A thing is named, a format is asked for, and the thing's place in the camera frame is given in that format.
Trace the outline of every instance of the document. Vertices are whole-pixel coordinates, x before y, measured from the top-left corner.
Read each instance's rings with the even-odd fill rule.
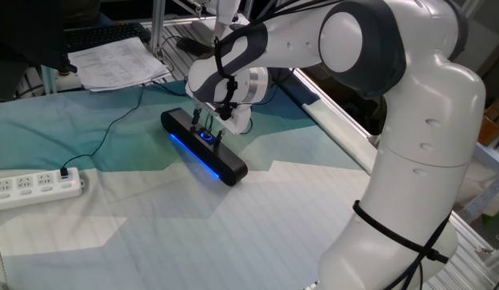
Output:
[[[91,91],[121,89],[170,75],[167,66],[147,51],[138,37],[68,55],[81,84]]]

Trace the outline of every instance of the electrical outlet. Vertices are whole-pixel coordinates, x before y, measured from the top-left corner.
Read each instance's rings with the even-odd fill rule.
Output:
[[[24,189],[33,186],[32,177],[19,177],[17,178],[17,188]]]
[[[11,190],[11,180],[0,180],[0,193]]]
[[[53,183],[53,174],[51,172],[39,174],[37,176],[37,183],[39,185],[52,184]]]

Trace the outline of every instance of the fabric surface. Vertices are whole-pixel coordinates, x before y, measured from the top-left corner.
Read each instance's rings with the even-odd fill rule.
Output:
[[[91,153],[141,91],[0,104],[0,177]],[[249,134],[224,138],[249,168],[230,188],[162,128],[160,114],[176,107],[193,111],[190,98],[146,87],[97,155],[68,165],[85,180],[80,197],[0,211],[10,288],[301,289],[318,279],[368,175],[278,91],[254,106]]]

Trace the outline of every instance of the robotic arm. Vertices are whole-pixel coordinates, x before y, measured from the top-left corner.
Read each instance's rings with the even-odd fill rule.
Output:
[[[480,129],[484,85],[449,61],[466,36],[466,19],[449,0],[293,0],[246,27],[231,26],[216,52],[192,65],[187,91],[234,134],[266,96],[265,67],[323,62],[362,97],[384,95],[386,125],[360,207],[425,245],[452,210]],[[433,248],[455,254],[452,225]],[[407,283],[388,285],[417,256],[354,214],[322,255],[316,289],[413,289],[419,269]],[[444,267],[426,258],[422,265],[425,280]]]

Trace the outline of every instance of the white power strip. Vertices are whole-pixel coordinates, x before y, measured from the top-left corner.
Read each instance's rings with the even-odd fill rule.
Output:
[[[39,172],[0,179],[0,210],[56,201],[81,195],[83,181],[78,168],[68,168],[68,176],[60,170]]]

